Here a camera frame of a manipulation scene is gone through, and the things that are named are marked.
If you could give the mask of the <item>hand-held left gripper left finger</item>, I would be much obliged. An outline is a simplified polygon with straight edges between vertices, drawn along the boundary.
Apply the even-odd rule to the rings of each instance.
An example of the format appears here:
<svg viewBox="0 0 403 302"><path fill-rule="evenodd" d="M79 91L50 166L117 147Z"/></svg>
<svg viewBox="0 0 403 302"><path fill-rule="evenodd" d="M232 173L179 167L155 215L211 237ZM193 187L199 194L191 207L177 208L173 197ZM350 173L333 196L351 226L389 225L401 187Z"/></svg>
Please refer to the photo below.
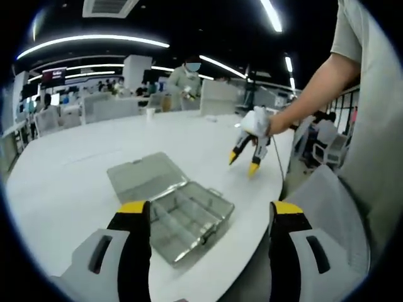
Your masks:
<svg viewBox="0 0 403 302"><path fill-rule="evenodd" d="M72 301L150 301L150 202L128 202L52 282Z"/></svg>

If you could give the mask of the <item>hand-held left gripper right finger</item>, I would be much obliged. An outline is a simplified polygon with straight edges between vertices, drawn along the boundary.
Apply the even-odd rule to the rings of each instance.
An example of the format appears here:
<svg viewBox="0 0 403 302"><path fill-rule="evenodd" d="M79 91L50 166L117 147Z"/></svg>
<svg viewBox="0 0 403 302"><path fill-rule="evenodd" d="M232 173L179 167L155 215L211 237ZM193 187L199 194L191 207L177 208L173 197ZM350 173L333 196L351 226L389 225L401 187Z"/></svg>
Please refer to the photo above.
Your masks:
<svg viewBox="0 0 403 302"><path fill-rule="evenodd" d="M273 201L270 208L270 301L342 301L364 280L365 239L341 245L297 205Z"/></svg>

